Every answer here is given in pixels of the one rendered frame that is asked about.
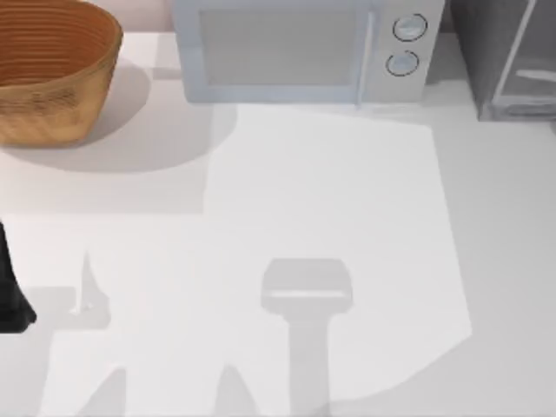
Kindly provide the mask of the microwave oven door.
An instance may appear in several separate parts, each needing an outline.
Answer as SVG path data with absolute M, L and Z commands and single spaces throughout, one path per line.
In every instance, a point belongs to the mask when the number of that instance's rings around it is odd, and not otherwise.
M 372 0 L 171 0 L 192 103 L 356 103 Z

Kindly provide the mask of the pale microwave oven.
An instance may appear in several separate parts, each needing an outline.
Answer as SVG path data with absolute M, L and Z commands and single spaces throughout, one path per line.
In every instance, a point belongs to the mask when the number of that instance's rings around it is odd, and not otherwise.
M 362 104 L 413 103 L 420 100 L 427 80 L 434 46 L 446 0 L 372 0 L 374 36 L 368 68 L 367 88 Z M 395 21 L 421 14 L 427 19 L 427 32 L 414 42 L 401 42 L 393 33 Z M 392 54 L 410 50 L 420 58 L 419 68 L 411 75 L 395 77 L 385 67 Z

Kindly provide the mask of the round microwave knob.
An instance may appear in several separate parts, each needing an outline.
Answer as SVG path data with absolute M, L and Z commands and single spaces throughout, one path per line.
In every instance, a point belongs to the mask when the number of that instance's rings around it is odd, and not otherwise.
M 421 14 L 398 18 L 393 26 L 394 36 L 401 42 L 414 42 L 427 32 L 427 19 Z
M 420 58 L 410 50 L 392 54 L 386 61 L 387 72 L 395 77 L 404 77 L 413 74 L 420 66 Z

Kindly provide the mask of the brown woven basket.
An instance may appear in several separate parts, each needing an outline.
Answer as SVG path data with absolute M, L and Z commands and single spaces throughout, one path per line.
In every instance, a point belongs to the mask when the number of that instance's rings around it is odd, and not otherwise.
M 85 0 L 0 0 L 0 146 L 60 147 L 93 129 L 123 30 Z

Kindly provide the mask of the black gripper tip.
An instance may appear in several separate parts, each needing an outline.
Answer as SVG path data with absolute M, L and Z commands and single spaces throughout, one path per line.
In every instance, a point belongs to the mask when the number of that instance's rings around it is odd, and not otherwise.
M 0 334 L 21 334 L 36 318 L 17 282 L 4 225 L 0 222 Z

